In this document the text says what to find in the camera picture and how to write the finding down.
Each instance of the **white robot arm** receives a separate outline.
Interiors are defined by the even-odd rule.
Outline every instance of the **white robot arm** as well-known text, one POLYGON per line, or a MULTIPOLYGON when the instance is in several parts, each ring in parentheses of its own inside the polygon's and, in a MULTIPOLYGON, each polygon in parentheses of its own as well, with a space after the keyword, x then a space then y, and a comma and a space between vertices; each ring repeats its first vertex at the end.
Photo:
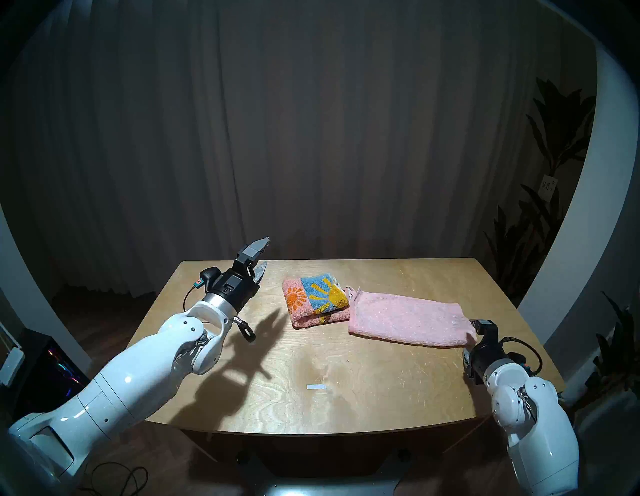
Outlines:
POLYGON ((92 450, 162 407, 188 374, 216 365, 232 323, 248 341, 255 339, 237 313, 260 287, 266 262, 256 263, 268 243, 267 237, 245 246, 224 274, 218 268, 202 271, 204 299, 114 357, 59 408, 27 415, 10 428, 51 486, 73 488, 92 450), (201 319, 219 332, 205 329, 201 319))
MULTIPOLYGON (((117 355, 65 404, 27 415, 10 428, 44 470, 47 485, 73 489, 94 448, 162 407, 188 374, 204 374, 216 365, 232 323, 248 341, 255 339, 237 313, 260 287, 266 263, 256 263, 268 243, 264 238, 245 246, 224 274, 218 268, 202 271, 202 300, 117 355), (205 329, 201 319, 219 332, 205 329)), ((508 434, 518 482, 535 496, 575 489, 578 444, 553 384, 530 377, 505 354, 493 322, 472 322, 484 337, 465 350, 465 368, 492 396, 493 416, 508 434)))
POLYGON ((507 452, 527 494, 558 495, 578 487, 578 441, 549 381, 530 377, 502 350, 491 321, 472 321, 483 339, 465 350, 470 378, 491 395, 493 418, 507 433, 507 452))

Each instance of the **wooden table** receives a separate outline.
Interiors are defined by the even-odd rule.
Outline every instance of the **wooden table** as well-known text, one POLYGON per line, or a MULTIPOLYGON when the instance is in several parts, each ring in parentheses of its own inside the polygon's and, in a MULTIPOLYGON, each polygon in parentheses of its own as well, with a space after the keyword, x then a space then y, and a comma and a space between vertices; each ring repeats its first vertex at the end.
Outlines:
MULTIPOLYGON (((182 312, 199 272, 231 261, 182 262, 129 345, 157 332, 182 312)), ((484 386, 463 377, 461 348, 427 348, 352 336, 347 323, 295 330, 282 280, 330 272, 345 287, 457 302, 470 318, 493 320, 500 336, 518 337, 544 361, 540 376, 558 391, 564 382, 518 310, 474 259, 270 260, 258 294, 240 316, 257 335, 249 344, 237 329, 219 363, 189 375, 176 396, 148 420, 200 432, 343 434, 389 432, 484 417, 484 386), (323 384, 326 389, 307 389, 323 384)), ((187 308, 203 296, 193 291, 187 308)), ((508 343, 506 351, 532 353, 508 343)))

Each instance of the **colorful towel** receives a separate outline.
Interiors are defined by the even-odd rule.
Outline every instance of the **colorful towel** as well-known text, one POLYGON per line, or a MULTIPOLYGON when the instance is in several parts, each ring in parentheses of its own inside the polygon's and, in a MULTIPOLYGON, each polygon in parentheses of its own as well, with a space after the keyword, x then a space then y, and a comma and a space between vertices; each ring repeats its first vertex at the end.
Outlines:
POLYGON ((282 294, 295 329, 349 320, 349 301, 329 273, 285 279, 282 294))
POLYGON ((465 346, 476 330, 457 303, 347 287, 349 333, 424 346, 465 346))

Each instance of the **gray curtain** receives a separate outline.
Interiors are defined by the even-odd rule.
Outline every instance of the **gray curtain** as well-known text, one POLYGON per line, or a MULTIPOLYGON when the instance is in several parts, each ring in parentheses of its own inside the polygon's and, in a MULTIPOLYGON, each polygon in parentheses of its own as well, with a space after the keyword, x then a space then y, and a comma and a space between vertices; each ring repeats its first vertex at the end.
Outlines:
POLYGON ((566 37, 533 0, 68 0, 1 118, 72 285, 159 291, 266 235, 271 258, 480 256, 540 173, 524 115, 566 37))

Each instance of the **white label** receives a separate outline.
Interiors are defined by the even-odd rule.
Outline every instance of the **white label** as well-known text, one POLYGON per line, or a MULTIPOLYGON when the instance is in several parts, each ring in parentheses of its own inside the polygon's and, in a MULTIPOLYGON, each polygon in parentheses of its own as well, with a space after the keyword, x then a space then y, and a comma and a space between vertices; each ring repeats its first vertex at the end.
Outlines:
POLYGON ((555 177, 551 177, 545 174, 545 176, 542 178, 542 182, 540 183, 538 196, 542 198, 544 202, 550 202, 551 197, 556 190, 556 184, 558 184, 558 180, 555 177))

